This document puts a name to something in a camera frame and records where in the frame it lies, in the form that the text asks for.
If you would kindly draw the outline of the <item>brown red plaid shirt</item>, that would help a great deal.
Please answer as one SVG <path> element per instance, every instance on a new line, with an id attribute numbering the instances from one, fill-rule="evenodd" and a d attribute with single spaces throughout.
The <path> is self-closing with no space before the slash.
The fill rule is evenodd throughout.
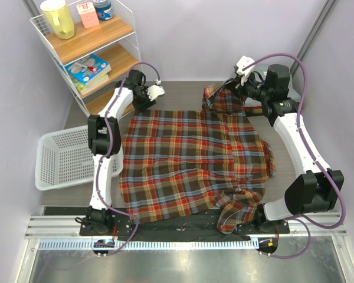
<path id="1" fill-rule="evenodd" d="M 243 102 L 216 85 L 205 87 L 199 111 L 135 112 L 122 145 L 120 192 L 142 224 L 216 207 L 217 229 L 230 234 L 255 219 L 275 171 Z"/>

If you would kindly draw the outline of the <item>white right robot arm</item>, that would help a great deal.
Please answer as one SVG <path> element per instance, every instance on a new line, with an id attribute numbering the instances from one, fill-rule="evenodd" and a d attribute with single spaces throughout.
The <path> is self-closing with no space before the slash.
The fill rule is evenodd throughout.
<path id="1" fill-rule="evenodd" d="M 253 62 L 244 57 L 234 70 L 236 77 L 229 89 L 239 98 L 261 103 L 262 113 L 282 139 L 296 174 L 281 199 L 263 205 L 254 219 L 257 230 L 267 233 L 275 227 L 276 221 L 332 210 L 344 176 L 340 170 L 330 168 L 308 135 L 298 104 L 289 96 L 289 68 L 273 64 L 265 74 L 260 74 Z"/>

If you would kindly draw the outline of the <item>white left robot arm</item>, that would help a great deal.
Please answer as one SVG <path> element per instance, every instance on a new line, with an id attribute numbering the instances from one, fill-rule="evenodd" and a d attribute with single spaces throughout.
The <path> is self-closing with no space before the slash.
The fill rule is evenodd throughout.
<path id="1" fill-rule="evenodd" d="M 80 235 L 108 235 L 114 229 L 112 210 L 112 176 L 123 170 L 122 138 L 119 120 L 132 105 L 146 110 L 156 101 L 149 96 L 146 76 L 139 70 L 130 70 L 115 86 L 115 91 L 99 114 L 87 120 L 88 147 L 94 160 L 93 193 L 85 217 L 76 217 Z"/>

